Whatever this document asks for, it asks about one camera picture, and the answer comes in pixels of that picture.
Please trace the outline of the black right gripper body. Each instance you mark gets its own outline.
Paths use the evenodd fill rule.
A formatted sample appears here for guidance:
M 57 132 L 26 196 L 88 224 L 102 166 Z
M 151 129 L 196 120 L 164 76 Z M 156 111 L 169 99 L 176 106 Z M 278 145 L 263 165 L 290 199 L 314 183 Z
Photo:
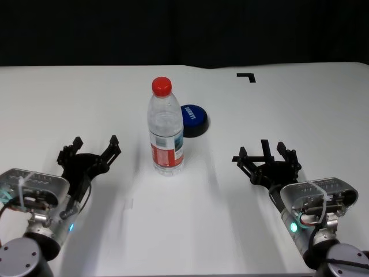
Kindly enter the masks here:
M 297 182 L 299 163 L 288 163 L 275 161 L 269 164 L 263 164 L 260 167 L 261 186 L 270 188 L 273 185 L 288 185 Z

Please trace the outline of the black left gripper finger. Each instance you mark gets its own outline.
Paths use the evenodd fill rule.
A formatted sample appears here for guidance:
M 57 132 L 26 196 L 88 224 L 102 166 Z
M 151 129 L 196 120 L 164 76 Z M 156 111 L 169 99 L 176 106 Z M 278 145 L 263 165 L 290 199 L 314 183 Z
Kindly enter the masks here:
M 77 136 L 72 144 L 65 145 L 62 150 L 60 150 L 57 163 L 60 166 L 67 165 L 68 161 L 70 161 L 77 153 L 77 151 L 82 147 L 83 142 L 81 137 Z
M 96 155 L 94 167 L 96 171 L 109 171 L 110 165 L 120 155 L 119 141 L 116 135 L 112 135 L 108 147 L 101 155 Z

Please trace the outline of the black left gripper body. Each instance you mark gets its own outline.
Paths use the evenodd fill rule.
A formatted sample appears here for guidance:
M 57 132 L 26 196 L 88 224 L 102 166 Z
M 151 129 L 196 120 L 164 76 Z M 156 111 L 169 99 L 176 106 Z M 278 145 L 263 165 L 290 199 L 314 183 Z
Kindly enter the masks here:
M 70 200 L 67 203 L 67 208 L 75 205 L 75 202 L 80 203 L 84 198 L 87 188 L 91 184 L 92 167 L 96 165 L 96 155 L 75 155 L 70 158 L 64 165 L 62 177 L 69 182 L 68 195 Z

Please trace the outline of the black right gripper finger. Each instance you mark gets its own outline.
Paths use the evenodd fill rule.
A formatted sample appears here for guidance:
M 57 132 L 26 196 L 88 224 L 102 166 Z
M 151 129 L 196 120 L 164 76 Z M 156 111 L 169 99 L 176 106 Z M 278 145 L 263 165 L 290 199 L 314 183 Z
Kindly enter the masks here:
M 236 165 L 249 177 L 253 185 L 262 185 L 262 172 L 256 163 L 263 163 L 264 156 L 248 156 L 245 147 L 241 147 L 236 156 Z
M 298 172 L 302 169 L 302 166 L 298 161 L 296 151 L 294 149 L 287 149 L 285 144 L 280 141 L 277 144 L 277 152 L 283 157 L 288 168 L 291 169 L 295 175 L 298 175 Z

